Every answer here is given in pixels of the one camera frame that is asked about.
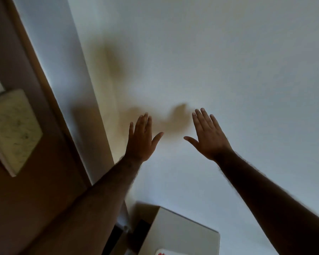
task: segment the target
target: person's right arm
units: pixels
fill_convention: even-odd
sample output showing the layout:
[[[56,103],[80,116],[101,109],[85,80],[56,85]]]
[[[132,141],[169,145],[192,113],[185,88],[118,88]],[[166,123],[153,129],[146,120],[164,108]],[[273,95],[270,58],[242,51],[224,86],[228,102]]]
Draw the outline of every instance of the person's right arm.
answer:
[[[279,254],[319,254],[319,217],[251,167],[231,148],[213,115],[192,115],[198,141],[184,137],[215,161],[247,204]]]

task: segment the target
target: person's right hand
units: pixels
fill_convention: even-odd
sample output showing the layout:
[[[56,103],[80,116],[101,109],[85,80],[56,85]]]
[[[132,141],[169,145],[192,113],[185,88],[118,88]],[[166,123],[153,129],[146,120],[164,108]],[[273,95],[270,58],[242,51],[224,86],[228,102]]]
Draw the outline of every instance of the person's right hand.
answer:
[[[201,108],[201,112],[196,109],[192,114],[198,141],[188,136],[185,136],[184,139],[206,158],[215,161],[218,154],[227,150],[233,151],[233,149],[214,115],[209,117],[204,108]]]

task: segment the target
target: finger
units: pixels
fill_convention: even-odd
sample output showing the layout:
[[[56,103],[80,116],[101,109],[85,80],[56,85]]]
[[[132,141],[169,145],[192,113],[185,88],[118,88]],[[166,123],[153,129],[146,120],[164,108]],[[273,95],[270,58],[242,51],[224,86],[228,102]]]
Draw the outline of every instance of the finger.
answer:
[[[142,132],[142,133],[144,133],[144,131],[145,131],[145,126],[147,125],[147,121],[148,121],[148,113],[145,113],[144,115],[143,115],[143,118],[141,119],[141,121],[140,121],[140,124],[139,124],[139,131],[140,132]]]
[[[218,130],[221,130],[221,127],[220,127],[219,123],[217,122],[217,119],[215,118],[215,116],[214,115],[210,115],[210,118],[211,118],[215,128],[218,129]]]
[[[150,133],[151,135],[151,128],[152,128],[152,117],[149,116],[147,125],[145,126],[145,132]]]
[[[205,111],[204,108],[201,108],[201,112],[202,112],[202,115],[204,117],[204,119],[206,120],[207,124],[209,125],[210,128],[214,128],[214,124],[212,122],[212,120],[210,119],[209,115],[207,114],[207,112]]]
[[[202,128],[202,126],[200,124],[199,119],[197,119],[196,113],[192,113],[192,121],[194,122],[196,133],[198,135],[200,132],[203,131],[203,128]]]
[[[204,119],[203,115],[201,114],[200,110],[199,109],[195,109],[195,113],[197,115],[197,119],[199,119],[200,121],[200,124],[202,126],[202,129],[204,131],[210,129],[208,123],[206,122],[206,120]]]
[[[185,140],[188,141],[191,145],[193,145],[193,146],[195,147],[195,149],[199,150],[199,149],[198,149],[199,142],[198,142],[197,140],[195,140],[194,138],[189,137],[189,136],[185,136],[185,137],[183,137],[183,139],[185,139]]]
[[[133,134],[134,134],[134,123],[131,122],[129,126],[129,139],[132,137]]]
[[[143,115],[140,115],[137,122],[136,122],[136,125],[135,125],[135,131],[134,132],[138,132],[139,131],[139,125],[142,121],[142,118],[143,118]]]
[[[160,132],[153,138],[153,140],[151,142],[151,146],[154,150],[156,149],[156,146],[157,146],[158,142],[161,140],[161,138],[163,137],[163,135],[164,135],[164,132]]]

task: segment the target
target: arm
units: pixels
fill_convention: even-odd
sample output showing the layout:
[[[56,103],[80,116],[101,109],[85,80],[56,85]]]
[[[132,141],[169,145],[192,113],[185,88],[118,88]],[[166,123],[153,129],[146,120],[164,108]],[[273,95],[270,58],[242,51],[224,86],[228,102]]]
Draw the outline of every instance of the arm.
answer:
[[[56,218],[22,254],[100,255],[124,198],[141,164],[155,151],[163,133],[152,140],[151,117],[130,123],[125,156],[73,205]]]
[[[319,217],[240,158],[213,115],[201,108],[192,118],[198,141],[184,139],[219,165],[277,252],[319,254]]]

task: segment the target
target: white ceiling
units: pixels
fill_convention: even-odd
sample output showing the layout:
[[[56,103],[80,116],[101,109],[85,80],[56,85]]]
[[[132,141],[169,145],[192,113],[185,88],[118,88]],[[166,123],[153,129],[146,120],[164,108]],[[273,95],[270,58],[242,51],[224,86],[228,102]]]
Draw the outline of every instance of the white ceiling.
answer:
[[[183,137],[196,136],[191,111],[206,108],[235,151],[319,214],[319,0],[90,2],[69,0],[79,36],[89,18],[100,34],[120,126],[148,111],[165,131],[129,196],[217,230],[220,254],[276,254]]]

